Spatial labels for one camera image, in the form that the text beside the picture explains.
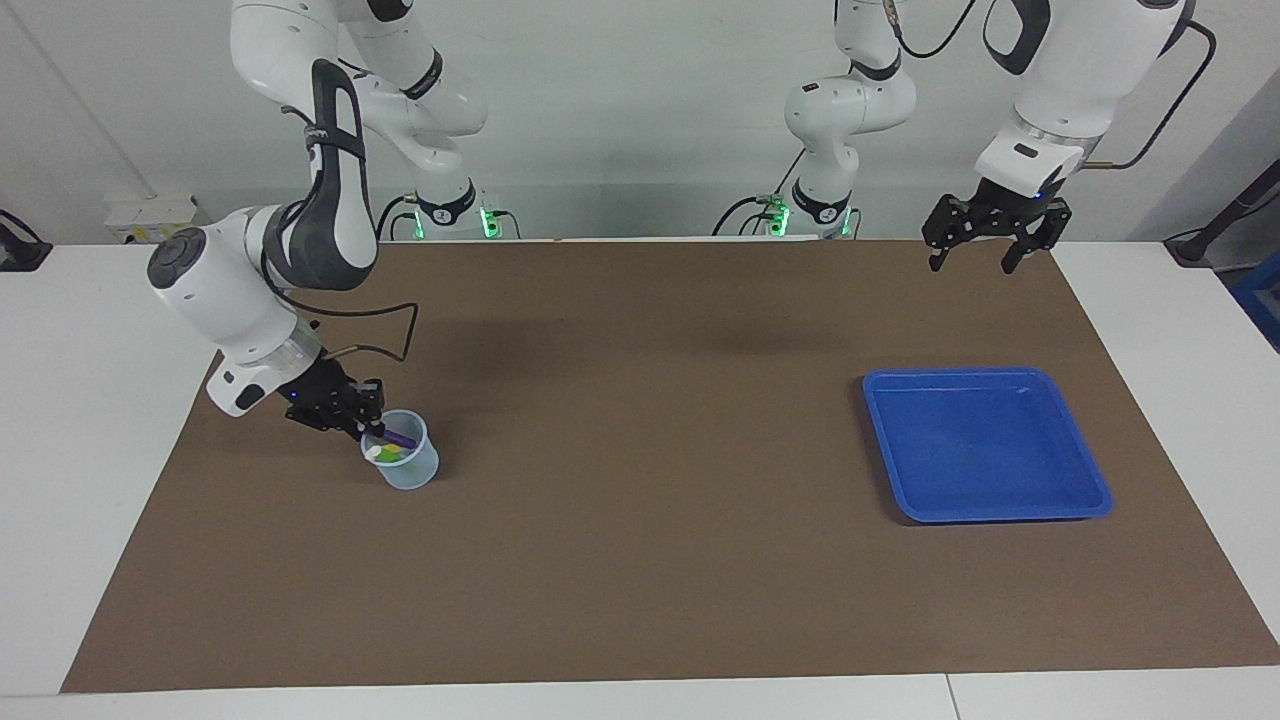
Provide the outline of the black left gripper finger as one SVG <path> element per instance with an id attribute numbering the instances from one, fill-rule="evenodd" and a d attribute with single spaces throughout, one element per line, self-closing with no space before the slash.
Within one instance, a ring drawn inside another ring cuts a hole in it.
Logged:
<path id="1" fill-rule="evenodd" d="M 1016 222 L 1012 231 L 1012 243 L 1002 258 L 1002 272 L 1011 275 L 1024 258 L 1039 251 L 1050 251 L 1057 242 L 1073 217 L 1068 202 L 1050 202 L 1036 227 Z"/>
<path id="2" fill-rule="evenodd" d="M 941 196 L 922 225 L 922 237 L 931 250 L 931 270 L 941 272 L 951 250 L 973 240 L 968 202 L 955 195 Z"/>

